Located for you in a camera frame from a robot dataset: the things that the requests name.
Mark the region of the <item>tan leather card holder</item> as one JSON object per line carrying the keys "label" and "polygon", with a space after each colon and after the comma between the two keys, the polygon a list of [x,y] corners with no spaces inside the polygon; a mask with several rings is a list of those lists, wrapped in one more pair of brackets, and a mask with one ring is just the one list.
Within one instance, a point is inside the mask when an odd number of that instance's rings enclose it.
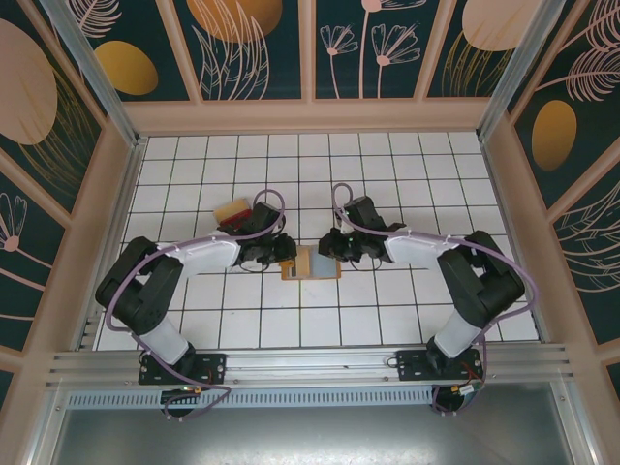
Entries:
{"label": "tan leather card holder", "polygon": [[308,281],[308,280],[338,280],[341,277],[341,264],[335,259],[324,257],[318,252],[318,245],[298,245],[311,247],[311,275],[306,279],[295,278],[295,259],[293,261],[280,262],[281,278],[284,281]]}

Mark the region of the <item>gold card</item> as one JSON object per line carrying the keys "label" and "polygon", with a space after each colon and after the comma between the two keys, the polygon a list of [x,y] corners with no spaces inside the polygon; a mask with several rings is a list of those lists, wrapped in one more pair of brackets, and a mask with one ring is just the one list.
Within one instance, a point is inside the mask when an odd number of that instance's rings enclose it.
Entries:
{"label": "gold card", "polygon": [[247,200],[238,199],[215,209],[213,215],[218,223],[222,223],[249,209],[250,207]]}
{"label": "gold card", "polygon": [[311,267],[311,247],[310,246],[299,246],[296,249],[296,257],[295,257],[295,278],[302,280],[306,279],[311,275],[312,267]]}

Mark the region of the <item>red card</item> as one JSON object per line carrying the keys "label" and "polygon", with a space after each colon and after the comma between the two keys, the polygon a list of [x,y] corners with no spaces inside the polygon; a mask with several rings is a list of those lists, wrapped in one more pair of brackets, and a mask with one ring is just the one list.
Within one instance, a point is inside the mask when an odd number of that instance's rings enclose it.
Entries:
{"label": "red card", "polygon": [[219,225],[223,228],[240,228],[252,216],[251,209],[240,210],[224,218]]}

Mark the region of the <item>grey metal panel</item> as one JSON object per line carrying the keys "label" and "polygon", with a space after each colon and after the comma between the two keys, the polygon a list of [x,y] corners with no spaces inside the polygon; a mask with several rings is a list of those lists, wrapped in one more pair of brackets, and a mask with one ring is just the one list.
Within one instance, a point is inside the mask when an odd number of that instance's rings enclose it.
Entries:
{"label": "grey metal panel", "polygon": [[72,411],[53,465],[576,465],[548,387],[495,386],[457,416],[423,405]]}

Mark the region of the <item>long aluminium mounting rail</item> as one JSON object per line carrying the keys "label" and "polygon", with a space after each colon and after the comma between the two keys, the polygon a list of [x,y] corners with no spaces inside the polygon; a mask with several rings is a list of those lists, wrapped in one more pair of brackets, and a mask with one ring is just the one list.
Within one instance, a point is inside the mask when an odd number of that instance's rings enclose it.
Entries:
{"label": "long aluminium mounting rail", "polygon": [[[390,358],[396,346],[230,350],[225,384],[231,388],[310,388],[393,386],[397,371]],[[52,357],[47,388],[133,388],[140,371],[138,351],[80,351]],[[486,381],[527,384],[568,381],[574,377],[561,344],[491,343]]]}

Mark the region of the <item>aluminium side rail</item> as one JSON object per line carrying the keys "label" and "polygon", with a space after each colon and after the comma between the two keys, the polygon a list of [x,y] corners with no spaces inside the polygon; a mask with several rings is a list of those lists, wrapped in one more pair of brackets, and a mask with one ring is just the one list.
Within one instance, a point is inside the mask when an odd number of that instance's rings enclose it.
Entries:
{"label": "aluminium side rail", "polygon": [[526,288],[529,310],[499,323],[511,339],[550,340],[544,319],[544,253],[537,227],[542,204],[523,148],[513,133],[496,132],[484,144],[484,155],[492,174],[500,210],[506,226],[514,260],[531,276],[537,290]]}
{"label": "aluminium side rail", "polygon": [[129,218],[130,205],[140,175],[141,164],[148,144],[148,138],[138,136],[137,142],[128,152],[127,163],[120,178],[108,224],[100,243],[97,258],[86,287],[85,297],[77,318],[77,327],[70,345],[71,352],[91,351],[100,333],[104,310],[96,301],[96,290],[100,281],[113,265],[120,249]]}

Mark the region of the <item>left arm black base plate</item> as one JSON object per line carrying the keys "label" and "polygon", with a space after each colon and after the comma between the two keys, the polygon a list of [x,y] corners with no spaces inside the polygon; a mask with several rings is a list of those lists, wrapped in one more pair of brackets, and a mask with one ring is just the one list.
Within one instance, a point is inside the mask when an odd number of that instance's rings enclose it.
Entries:
{"label": "left arm black base plate", "polygon": [[152,355],[139,358],[140,386],[222,385],[227,371],[224,354],[192,354],[177,364],[161,364]]}

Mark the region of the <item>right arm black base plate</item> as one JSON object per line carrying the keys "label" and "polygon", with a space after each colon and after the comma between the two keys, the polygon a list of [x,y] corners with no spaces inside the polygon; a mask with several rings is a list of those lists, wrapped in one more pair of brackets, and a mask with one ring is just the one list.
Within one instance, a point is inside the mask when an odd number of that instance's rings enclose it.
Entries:
{"label": "right arm black base plate", "polygon": [[470,348],[456,358],[438,358],[425,349],[403,350],[396,354],[396,369],[400,381],[429,383],[459,382],[481,379],[484,371],[481,354]]}

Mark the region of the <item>aluminium frame post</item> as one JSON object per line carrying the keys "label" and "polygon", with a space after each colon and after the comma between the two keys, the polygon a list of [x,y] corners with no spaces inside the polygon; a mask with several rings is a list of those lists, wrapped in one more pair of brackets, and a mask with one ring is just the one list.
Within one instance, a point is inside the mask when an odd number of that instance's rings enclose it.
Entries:
{"label": "aluminium frame post", "polygon": [[501,74],[476,129],[481,145],[485,145],[494,132],[519,85],[533,68],[552,29],[557,23],[562,23],[560,16],[566,4],[567,0],[542,0],[526,23],[527,28]]}
{"label": "aluminium frame post", "polygon": [[92,46],[75,22],[70,7],[64,0],[40,0],[40,2],[122,138],[133,148],[144,142],[123,108]]}

